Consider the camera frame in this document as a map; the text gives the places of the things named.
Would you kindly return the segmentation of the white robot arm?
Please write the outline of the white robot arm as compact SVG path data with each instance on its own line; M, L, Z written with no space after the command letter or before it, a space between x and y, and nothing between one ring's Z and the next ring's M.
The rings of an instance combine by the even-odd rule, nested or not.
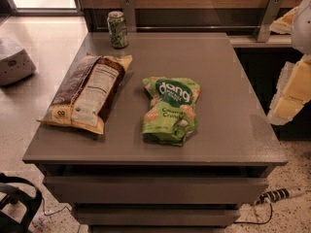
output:
M269 29L290 34L293 48L303 54L296 63L285 63L269 106L269 122L284 125L311 100L311 0L302 0L297 7L274 20Z

